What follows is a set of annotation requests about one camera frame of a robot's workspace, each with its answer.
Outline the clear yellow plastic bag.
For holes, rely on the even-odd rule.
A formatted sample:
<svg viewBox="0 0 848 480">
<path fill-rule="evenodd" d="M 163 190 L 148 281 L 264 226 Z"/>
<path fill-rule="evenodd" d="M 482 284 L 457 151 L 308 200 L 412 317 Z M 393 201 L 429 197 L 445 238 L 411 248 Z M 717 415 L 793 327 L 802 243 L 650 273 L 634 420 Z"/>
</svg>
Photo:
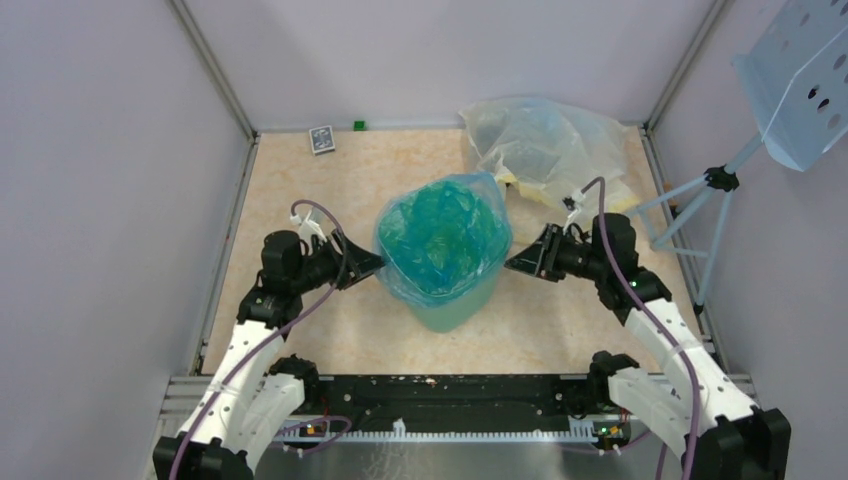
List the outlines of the clear yellow plastic bag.
<svg viewBox="0 0 848 480">
<path fill-rule="evenodd" d="M 625 183 L 627 128 L 613 118 L 541 97 L 480 101 L 459 116 L 468 169 L 490 173 L 528 200 L 567 213 L 562 199 L 602 176 L 607 211 L 623 212 L 637 203 Z M 584 194 L 578 223 L 598 213 L 598 193 Z"/>
</svg>

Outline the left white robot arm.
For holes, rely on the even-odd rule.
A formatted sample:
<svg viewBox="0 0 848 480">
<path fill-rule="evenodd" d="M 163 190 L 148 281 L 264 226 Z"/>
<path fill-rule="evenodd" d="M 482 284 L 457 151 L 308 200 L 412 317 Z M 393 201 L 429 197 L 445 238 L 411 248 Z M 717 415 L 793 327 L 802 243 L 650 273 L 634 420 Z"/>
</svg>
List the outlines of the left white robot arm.
<svg viewBox="0 0 848 480">
<path fill-rule="evenodd" d="M 205 393 L 178 432 L 153 448 L 159 479 L 253 478 L 284 422 L 320 401 L 316 365 L 278 356 L 292 327 L 316 309 L 304 307 L 304 295 L 347 289 L 384 266 L 340 230 L 309 241 L 290 230 L 270 233 L 261 262 Z"/>
</svg>

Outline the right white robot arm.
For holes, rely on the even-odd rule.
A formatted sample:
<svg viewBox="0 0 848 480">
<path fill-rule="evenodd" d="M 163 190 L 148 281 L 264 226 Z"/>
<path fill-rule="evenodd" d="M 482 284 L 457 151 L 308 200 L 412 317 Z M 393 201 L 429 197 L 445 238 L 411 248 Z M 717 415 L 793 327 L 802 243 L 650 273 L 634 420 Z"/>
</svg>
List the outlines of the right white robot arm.
<svg viewBox="0 0 848 480">
<path fill-rule="evenodd" d="M 693 334 L 670 290 L 639 263 L 637 233 L 622 214 L 603 213 L 585 233 L 547 224 L 506 268 L 549 282 L 588 280 L 601 304 L 646 348 L 667 386 L 625 354 L 597 352 L 586 397 L 600 412 L 621 407 L 676 455 L 686 479 L 783 479 L 791 425 L 743 392 Z"/>
</svg>

